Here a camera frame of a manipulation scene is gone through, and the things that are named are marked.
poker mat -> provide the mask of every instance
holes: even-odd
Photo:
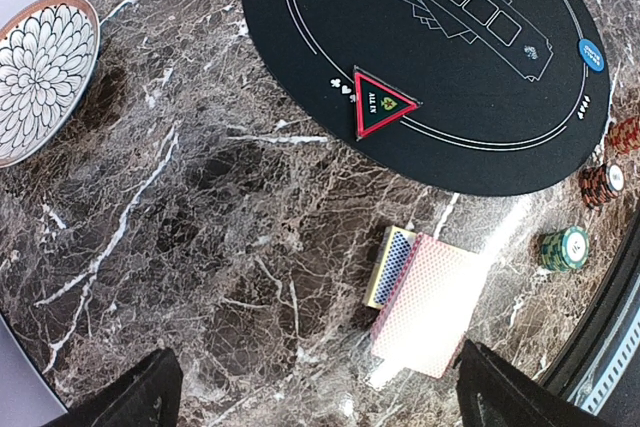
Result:
[[[309,115],[425,184],[540,190],[603,134],[609,71],[582,0],[243,4],[266,66]]]

marble surface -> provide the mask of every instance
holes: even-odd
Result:
[[[544,372],[636,207],[638,155],[619,159],[629,187],[601,214],[575,176],[454,196],[327,137],[267,73],[241,0],[90,1],[103,43],[85,102],[0,171],[0,310],[69,405],[168,346],[185,372],[182,427],[459,425],[455,373],[370,385],[376,312],[361,299],[390,224],[484,253],[469,336]],[[585,1],[614,116],[639,114],[639,0]],[[573,223],[591,234],[586,270],[546,274],[536,239]]]

white bowl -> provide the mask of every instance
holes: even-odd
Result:
[[[64,125],[98,59],[100,23],[86,0],[39,0],[0,30],[0,168]]]

red triangle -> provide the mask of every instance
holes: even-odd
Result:
[[[357,140],[368,137],[419,107],[415,99],[408,97],[357,67],[354,80],[356,86]],[[384,100],[391,100],[391,104],[395,104],[390,110],[384,107],[382,99],[379,99],[381,94],[385,93],[389,97]]]

blue chip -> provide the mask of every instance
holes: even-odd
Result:
[[[588,39],[582,39],[579,44],[580,55],[584,62],[594,72],[602,72],[604,70],[604,56],[596,44]]]

